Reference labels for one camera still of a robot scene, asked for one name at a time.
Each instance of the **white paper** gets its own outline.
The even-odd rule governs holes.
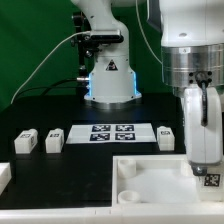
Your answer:
[[[156,142],[150,123],[73,125],[67,144]]]

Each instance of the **black sticker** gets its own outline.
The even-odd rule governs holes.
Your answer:
[[[134,125],[116,125],[116,131],[134,131]]]
[[[92,132],[110,131],[110,125],[93,125]]]
[[[130,141],[135,140],[135,134],[134,133],[116,133],[115,134],[115,140],[119,141]]]
[[[219,187],[221,181],[220,174],[207,174],[205,176],[205,187]]]
[[[102,133],[102,134],[91,134],[90,135],[90,141],[108,141],[110,140],[110,134],[109,133]]]
[[[161,131],[161,135],[170,135],[169,131]]]
[[[59,134],[51,134],[50,135],[50,138],[57,138],[57,137],[59,137]]]
[[[107,66],[107,71],[118,71],[117,66],[115,65],[114,61],[111,60],[109,65]]]
[[[20,136],[20,138],[29,138],[31,136],[31,134],[23,134]]]

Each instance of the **small white block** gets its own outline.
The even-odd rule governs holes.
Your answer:
[[[38,142],[37,135],[35,129],[23,131],[14,141],[16,154],[29,154]]]
[[[157,128],[157,141],[161,151],[174,151],[175,138],[171,128]]]
[[[0,195],[11,180],[11,177],[9,163],[0,163]]]
[[[64,131],[51,130],[45,140],[47,153],[60,153],[64,145]]]

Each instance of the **white cylinder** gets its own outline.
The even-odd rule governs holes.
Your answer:
[[[119,204],[136,204],[140,202],[140,194],[136,191],[122,191],[118,195]]]
[[[134,159],[122,159],[118,161],[118,175],[121,178],[136,176],[136,161]]]

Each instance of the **blue light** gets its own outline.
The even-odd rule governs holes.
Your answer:
[[[89,96],[92,96],[92,80],[91,80],[91,73],[89,74]]]
[[[134,91],[135,91],[135,95],[137,95],[138,91],[137,91],[137,81],[136,81],[136,73],[134,72]]]

